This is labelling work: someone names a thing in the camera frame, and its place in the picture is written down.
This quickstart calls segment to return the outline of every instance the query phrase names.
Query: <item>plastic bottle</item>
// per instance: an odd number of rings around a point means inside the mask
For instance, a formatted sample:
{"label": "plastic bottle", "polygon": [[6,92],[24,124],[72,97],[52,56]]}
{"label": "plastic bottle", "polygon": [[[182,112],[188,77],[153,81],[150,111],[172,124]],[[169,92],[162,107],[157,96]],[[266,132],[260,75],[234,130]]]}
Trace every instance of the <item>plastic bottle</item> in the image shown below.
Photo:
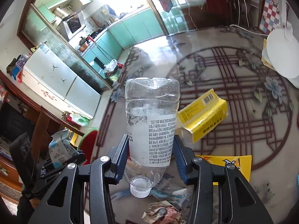
{"label": "plastic bottle", "polygon": [[130,157],[125,176],[135,197],[148,196],[169,166],[179,98],[180,84],[174,79],[126,82]]}

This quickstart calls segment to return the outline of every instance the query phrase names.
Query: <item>bottle label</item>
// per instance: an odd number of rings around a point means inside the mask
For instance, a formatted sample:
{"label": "bottle label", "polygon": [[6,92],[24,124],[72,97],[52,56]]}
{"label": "bottle label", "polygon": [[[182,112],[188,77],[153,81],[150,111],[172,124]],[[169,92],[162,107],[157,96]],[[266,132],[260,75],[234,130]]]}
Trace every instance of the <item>bottle label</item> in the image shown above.
{"label": "bottle label", "polygon": [[170,163],[176,114],[127,114],[130,157],[145,167],[167,167]]}

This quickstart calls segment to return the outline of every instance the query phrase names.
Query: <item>crumpled paper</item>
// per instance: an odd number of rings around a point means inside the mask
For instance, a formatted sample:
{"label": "crumpled paper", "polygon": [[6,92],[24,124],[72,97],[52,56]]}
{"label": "crumpled paper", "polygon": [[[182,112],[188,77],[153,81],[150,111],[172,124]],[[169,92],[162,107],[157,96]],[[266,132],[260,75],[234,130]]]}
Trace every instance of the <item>crumpled paper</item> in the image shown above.
{"label": "crumpled paper", "polygon": [[149,209],[142,215],[149,224],[186,224],[182,213],[166,200],[149,204]]}

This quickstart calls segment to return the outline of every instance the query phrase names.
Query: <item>yellow box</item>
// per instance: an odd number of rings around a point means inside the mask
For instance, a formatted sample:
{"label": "yellow box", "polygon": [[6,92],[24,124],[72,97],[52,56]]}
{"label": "yellow box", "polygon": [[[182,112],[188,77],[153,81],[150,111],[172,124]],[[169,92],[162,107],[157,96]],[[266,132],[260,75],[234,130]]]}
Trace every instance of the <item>yellow box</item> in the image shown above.
{"label": "yellow box", "polygon": [[227,102],[210,89],[178,112],[183,128],[192,134],[192,143],[213,130],[227,116]]}
{"label": "yellow box", "polygon": [[226,163],[234,164],[239,171],[243,174],[246,180],[249,182],[251,173],[251,161],[252,157],[248,156],[205,156],[197,155],[204,160],[208,161],[210,164],[215,164],[219,166],[225,166]]}

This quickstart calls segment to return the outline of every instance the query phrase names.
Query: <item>screw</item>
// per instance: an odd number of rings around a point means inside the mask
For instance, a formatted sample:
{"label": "screw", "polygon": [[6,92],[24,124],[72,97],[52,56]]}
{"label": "screw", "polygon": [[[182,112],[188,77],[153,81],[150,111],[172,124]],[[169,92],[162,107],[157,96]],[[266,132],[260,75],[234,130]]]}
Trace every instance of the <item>screw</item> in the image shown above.
{"label": "screw", "polygon": [[227,167],[228,169],[235,169],[235,165],[232,164],[232,163],[227,164],[226,167]]}
{"label": "screw", "polygon": [[103,161],[103,162],[106,162],[106,161],[109,161],[109,157],[108,156],[102,156],[101,158],[100,158],[100,160],[101,161]]}
{"label": "screw", "polygon": [[68,165],[68,169],[73,169],[76,166],[73,162]]}
{"label": "screw", "polygon": [[195,158],[193,158],[193,161],[197,162],[197,163],[201,163],[202,162],[202,158],[201,157],[195,157]]}

